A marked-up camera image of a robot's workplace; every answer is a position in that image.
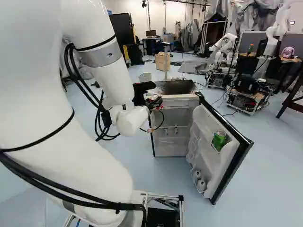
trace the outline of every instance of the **cardboard box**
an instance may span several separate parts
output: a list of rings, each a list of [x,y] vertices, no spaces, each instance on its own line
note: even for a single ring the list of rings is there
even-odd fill
[[[156,54],[156,69],[164,71],[164,52]],[[170,70],[170,53],[166,55],[166,69]]]

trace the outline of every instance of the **yellow object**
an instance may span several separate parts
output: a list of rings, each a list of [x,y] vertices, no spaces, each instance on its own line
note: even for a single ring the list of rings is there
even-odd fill
[[[134,32],[134,26],[133,26],[133,35],[134,35],[134,44],[137,44],[136,34],[135,34],[135,32]]]
[[[127,46],[125,46],[125,45],[123,46],[123,51],[124,51],[125,60],[129,60]]]
[[[156,54],[156,69],[164,71],[164,52]],[[166,69],[170,70],[170,53],[166,54]]]

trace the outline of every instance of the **door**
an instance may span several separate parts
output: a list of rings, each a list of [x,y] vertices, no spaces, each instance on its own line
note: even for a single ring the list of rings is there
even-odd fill
[[[193,111],[186,159],[199,193],[215,205],[254,143],[206,102],[200,92],[196,95],[200,105]],[[213,138],[218,130],[226,139],[224,146],[216,149]]]

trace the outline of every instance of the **computer monitor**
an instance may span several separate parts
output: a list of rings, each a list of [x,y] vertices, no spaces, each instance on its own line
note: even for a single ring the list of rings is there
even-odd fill
[[[147,37],[150,37],[150,36],[156,36],[156,30],[151,30],[151,31],[146,31],[145,32],[145,35],[147,36]]]

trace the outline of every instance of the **white wall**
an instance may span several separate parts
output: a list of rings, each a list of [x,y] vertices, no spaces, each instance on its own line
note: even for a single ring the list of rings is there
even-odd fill
[[[290,20],[295,24],[291,25],[291,32],[303,33],[303,2],[296,2],[291,7]]]
[[[147,8],[142,8],[141,0],[102,0],[106,7],[115,13],[130,13],[134,23],[136,35],[139,38],[145,37],[148,29]],[[149,0],[151,30],[157,30],[157,35],[162,34],[165,26],[165,7],[163,0]],[[181,27],[191,20],[192,5],[178,2],[166,2],[166,26],[167,32],[175,32],[175,22],[181,21]]]

